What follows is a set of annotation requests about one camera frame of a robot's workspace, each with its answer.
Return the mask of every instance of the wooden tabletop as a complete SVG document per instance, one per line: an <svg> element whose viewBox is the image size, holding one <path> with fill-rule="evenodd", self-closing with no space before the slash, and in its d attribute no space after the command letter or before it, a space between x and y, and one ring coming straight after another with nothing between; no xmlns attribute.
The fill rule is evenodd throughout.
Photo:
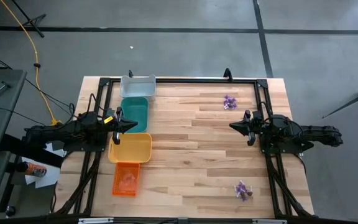
<svg viewBox="0 0 358 224"><path fill-rule="evenodd" d="M86 111L89 95L97 92L99 78L84 77L76 113ZM268 79L268 87L273 112L291 118L283 79ZM225 95L236 97L236 110L224 110ZM111 107L115 109L120 102L116 83ZM140 166L137 196L111 195L115 164L104 152L92 216L273 217L266 163L258 141L249 147L247 138L229 127L229 123L242 119L245 110L257 109L252 85L158 83L157 96L149 108L147 132L152 136L152 158ZM83 156L83 152L74 152L63 163L55 209L59 209L77 187ZM289 189L302 206L313 213L301 162L293 155L284 154L283 164ZM236 198L234 192L234 185L240 180L252 186L254 192L245 202ZM278 195L284 211L279 190Z"/></svg>

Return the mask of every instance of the yellow sticker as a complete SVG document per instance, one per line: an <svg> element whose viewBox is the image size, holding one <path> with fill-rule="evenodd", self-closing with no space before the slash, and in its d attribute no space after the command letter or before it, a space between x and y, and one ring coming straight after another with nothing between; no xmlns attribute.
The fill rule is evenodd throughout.
<svg viewBox="0 0 358 224"><path fill-rule="evenodd" d="M107 123L109 123L109 122L112 121L112 120L113 120L113 118L112 118L112 116L110 116L110 117L108 117L108 118L106 118L106 119L104 120L104 123L107 124Z"/></svg>

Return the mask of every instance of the yellow bowl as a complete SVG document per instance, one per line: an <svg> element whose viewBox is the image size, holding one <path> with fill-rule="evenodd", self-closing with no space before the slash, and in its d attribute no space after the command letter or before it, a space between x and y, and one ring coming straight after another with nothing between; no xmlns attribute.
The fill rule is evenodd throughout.
<svg viewBox="0 0 358 224"><path fill-rule="evenodd" d="M120 134L121 143L116 145L110 139L110 162L148 162L152 157L152 137L148 133Z"/></svg>

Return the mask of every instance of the teal plastic container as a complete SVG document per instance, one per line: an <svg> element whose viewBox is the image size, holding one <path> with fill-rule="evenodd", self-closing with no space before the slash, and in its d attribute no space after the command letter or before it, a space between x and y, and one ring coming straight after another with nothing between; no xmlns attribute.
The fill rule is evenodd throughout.
<svg viewBox="0 0 358 224"><path fill-rule="evenodd" d="M149 122L149 101L144 97L128 97L121 101L125 119L137 121L137 126L127 133L143 133Z"/></svg>

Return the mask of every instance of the purple toy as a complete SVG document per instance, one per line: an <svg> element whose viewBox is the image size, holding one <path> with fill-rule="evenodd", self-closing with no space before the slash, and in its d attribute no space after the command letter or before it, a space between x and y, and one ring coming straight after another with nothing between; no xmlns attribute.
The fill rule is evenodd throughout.
<svg viewBox="0 0 358 224"><path fill-rule="evenodd" d="M234 186L234 191L237 193L236 197L241 197L242 201L247 200L247 196L252 196L252 186L247 190L246 185L240 180L239 185Z"/></svg>
<svg viewBox="0 0 358 224"><path fill-rule="evenodd" d="M229 95L226 95L224 97L224 101L223 101L223 108L225 110L234 110L235 108L237 108L237 103L236 103L236 99L234 97L231 97Z"/></svg>

